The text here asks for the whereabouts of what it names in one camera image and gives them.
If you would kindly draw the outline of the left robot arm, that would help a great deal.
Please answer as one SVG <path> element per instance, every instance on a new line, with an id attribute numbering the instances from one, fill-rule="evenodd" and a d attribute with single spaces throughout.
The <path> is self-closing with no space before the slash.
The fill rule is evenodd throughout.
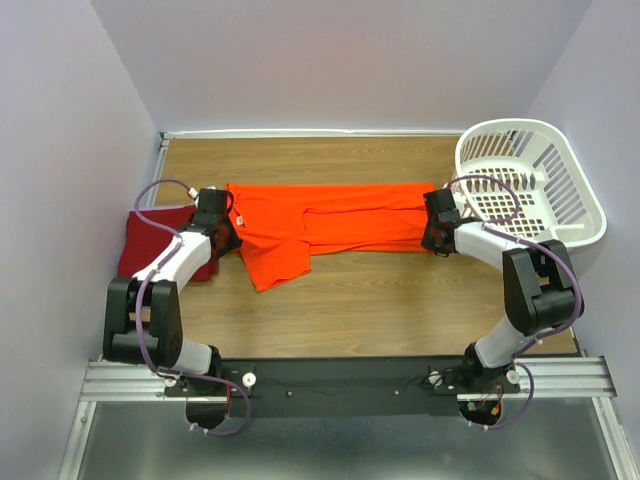
<path id="1" fill-rule="evenodd" d="M 241 387 L 223 377 L 219 350 L 185 336 L 180 306 L 181 291 L 201 267 L 241 246 L 230 218 L 235 198 L 228 190 L 178 184 L 195 205 L 178 228 L 150 219 L 134 203 L 136 217 L 169 233 L 171 241 L 133 276 L 109 283 L 103 355 L 112 362 L 145 365 L 165 379 L 187 377 L 201 395 L 214 393 L 220 385 L 240 393 Z"/>

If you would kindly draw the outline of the orange t-shirt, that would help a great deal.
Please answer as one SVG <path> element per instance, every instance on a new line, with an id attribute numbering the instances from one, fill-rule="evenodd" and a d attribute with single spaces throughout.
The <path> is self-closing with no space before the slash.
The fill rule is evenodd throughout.
<path id="1" fill-rule="evenodd" d="M 347 251 L 422 253 L 431 183 L 243 185 L 229 182 L 239 253 L 258 292 L 311 271 L 311 258 Z"/>

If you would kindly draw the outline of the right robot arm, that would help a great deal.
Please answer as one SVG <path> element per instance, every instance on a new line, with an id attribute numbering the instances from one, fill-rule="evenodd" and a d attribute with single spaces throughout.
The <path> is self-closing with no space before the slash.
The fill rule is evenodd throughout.
<path id="1" fill-rule="evenodd" d="M 584 313 L 582 291 L 562 242 L 535 243 L 493 229 L 491 220 L 464 218 L 449 189 L 423 198 L 425 249 L 473 257 L 502 273 L 504 317 L 466 348 L 460 365 L 429 374 L 434 388 L 480 392 L 534 344 L 572 326 Z"/>

